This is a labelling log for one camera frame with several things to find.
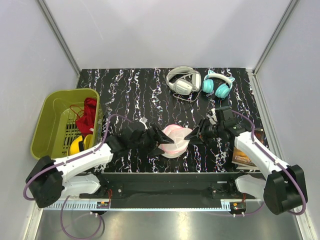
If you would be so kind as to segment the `white pink-trimmed mesh laundry bag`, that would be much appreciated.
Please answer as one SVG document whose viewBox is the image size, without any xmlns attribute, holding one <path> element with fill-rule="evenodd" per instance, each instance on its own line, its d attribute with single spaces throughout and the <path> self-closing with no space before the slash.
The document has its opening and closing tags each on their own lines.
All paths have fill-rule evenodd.
<svg viewBox="0 0 320 240">
<path fill-rule="evenodd" d="M 187 127 L 182 127 L 176 124 L 170 124 L 162 130 L 162 132 L 172 139 L 174 143 L 160 144 L 159 149 L 163 150 L 163 157 L 168 159 L 174 159 L 181 156 L 186 152 L 189 145 L 189 140 L 185 140 L 185 137 L 193 130 Z"/>
</svg>

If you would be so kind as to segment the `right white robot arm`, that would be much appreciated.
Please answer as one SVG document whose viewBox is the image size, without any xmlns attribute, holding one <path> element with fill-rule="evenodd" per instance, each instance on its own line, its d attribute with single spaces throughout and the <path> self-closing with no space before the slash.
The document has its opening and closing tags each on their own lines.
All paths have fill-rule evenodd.
<svg viewBox="0 0 320 240">
<path fill-rule="evenodd" d="M 227 185 L 230 197 L 251 195 L 262 200 L 275 215 L 305 213 L 308 194 L 303 169 L 297 164 L 289 165 L 265 147 L 255 136 L 255 125 L 248 117 L 229 106 L 214 108 L 184 139 L 209 146 L 216 138 L 242 151 L 263 175 L 262 179 L 249 174 L 238 176 Z"/>
</svg>

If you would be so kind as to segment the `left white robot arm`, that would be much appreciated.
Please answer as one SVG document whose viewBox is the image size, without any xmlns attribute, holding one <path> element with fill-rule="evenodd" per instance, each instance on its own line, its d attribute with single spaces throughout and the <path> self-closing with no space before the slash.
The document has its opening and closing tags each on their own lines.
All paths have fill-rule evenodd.
<svg viewBox="0 0 320 240">
<path fill-rule="evenodd" d="M 146 127 L 140 121 L 130 122 L 119 133 L 77 154 L 56 159 L 41 157 L 25 180 L 23 196 L 39 208 L 46 208 L 59 200 L 67 190 L 66 183 L 81 173 L 122 158 L 130 150 L 140 150 L 150 157 L 162 155 L 159 145 L 172 143 L 174 140 L 155 123 Z"/>
</svg>

